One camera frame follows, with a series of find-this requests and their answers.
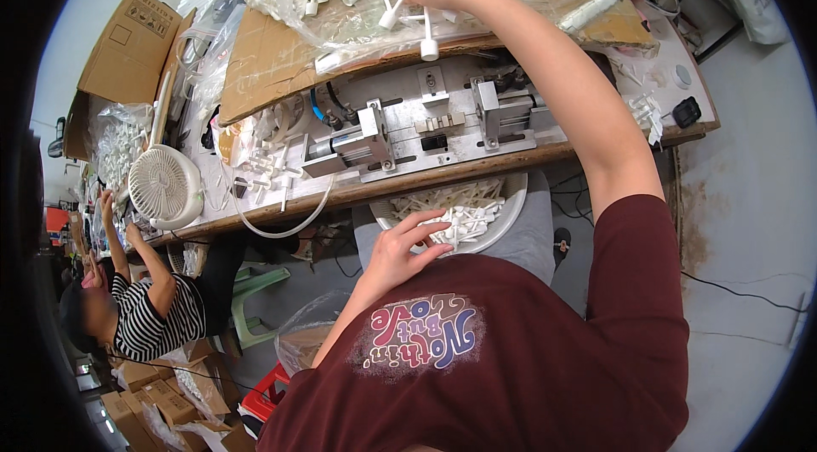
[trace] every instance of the striped shirt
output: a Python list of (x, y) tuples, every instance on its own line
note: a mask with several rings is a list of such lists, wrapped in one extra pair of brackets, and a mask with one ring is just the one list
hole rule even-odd
[(204, 337), (204, 310), (199, 290), (176, 273), (176, 296), (167, 318), (148, 299), (149, 278), (128, 282), (114, 275), (111, 294), (119, 307), (114, 346), (136, 361), (150, 361), (191, 340)]

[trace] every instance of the black cap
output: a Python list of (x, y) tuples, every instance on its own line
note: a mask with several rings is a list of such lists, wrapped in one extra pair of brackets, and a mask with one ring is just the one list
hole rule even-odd
[(79, 281), (66, 287), (60, 299), (60, 324), (79, 351), (90, 353), (95, 352), (99, 345), (94, 337), (85, 333), (83, 300), (83, 286)]

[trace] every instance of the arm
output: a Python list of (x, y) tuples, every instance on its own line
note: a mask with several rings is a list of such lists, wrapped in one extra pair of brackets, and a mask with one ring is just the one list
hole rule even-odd
[(119, 242), (119, 235), (114, 229), (114, 195), (110, 190), (102, 192), (102, 223), (105, 225), (105, 236), (108, 238), (108, 248), (110, 249), (110, 258), (114, 261), (114, 269), (116, 272), (131, 283), (131, 268), (128, 266), (128, 257), (125, 256), (125, 250), (122, 248), (122, 243)]
[[(390, 290), (422, 271), (428, 263), (454, 249), (450, 244), (437, 244), (430, 237), (430, 234), (449, 228), (451, 223), (435, 222), (420, 225), (427, 220), (441, 217), (444, 213), (445, 209), (413, 212), (393, 229), (380, 233), (374, 242), (369, 266), (354, 285), (343, 312), (337, 317), (329, 335), (312, 360), (313, 369), (320, 365), (343, 330), (358, 314)], [(414, 244), (418, 246), (424, 244), (428, 249), (414, 255), (410, 251)]]
[(628, 195), (663, 191), (644, 135), (618, 92), (564, 32), (519, 0), (412, 0), (468, 12), (500, 38), (573, 144), (593, 216)]
[(167, 318), (170, 305), (173, 303), (173, 298), (176, 297), (176, 278), (170, 274), (158, 253), (142, 239), (139, 227), (130, 223), (125, 234), (128, 237), (128, 243), (133, 245), (133, 248), (145, 261), (145, 265), (148, 266), (150, 279), (153, 281), (153, 285), (148, 289), (148, 299), (156, 312), (162, 318)]

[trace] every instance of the foot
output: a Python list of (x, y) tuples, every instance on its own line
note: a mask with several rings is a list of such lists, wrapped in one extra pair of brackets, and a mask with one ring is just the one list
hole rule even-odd
[(553, 232), (553, 258), (557, 261), (556, 269), (565, 260), (570, 251), (570, 231), (564, 227), (559, 227)]

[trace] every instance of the person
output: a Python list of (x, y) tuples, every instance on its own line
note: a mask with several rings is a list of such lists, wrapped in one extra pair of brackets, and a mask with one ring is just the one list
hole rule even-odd
[(423, 222), (444, 210), (416, 212), (374, 240), (257, 450), (666, 450), (688, 418), (689, 327), (642, 131), (590, 58), (519, 0), (410, 1), (491, 28), (571, 141), (596, 217), (587, 320), (543, 283), (550, 238), (523, 237), (546, 246), (507, 259), (438, 259), (452, 247), (429, 234), (449, 224)]
[[(131, 280), (128, 259), (114, 229), (113, 196), (102, 193), (102, 222), (114, 266), (107, 276), (91, 263), (83, 283), (72, 283), (60, 299), (60, 321), (71, 342), (81, 352), (107, 346), (115, 355), (136, 361), (154, 360), (191, 340), (220, 335), (231, 316), (235, 275), (250, 242), (249, 232), (223, 234), (208, 250), (201, 275), (192, 279), (170, 272), (139, 227), (128, 224), (125, 238), (139, 253), (150, 274)], [(252, 246), (266, 257), (272, 241), (255, 241)], [(288, 252), (291, 245), (284, 245)], [(110, 293), (105, 283), (110, 283)]]

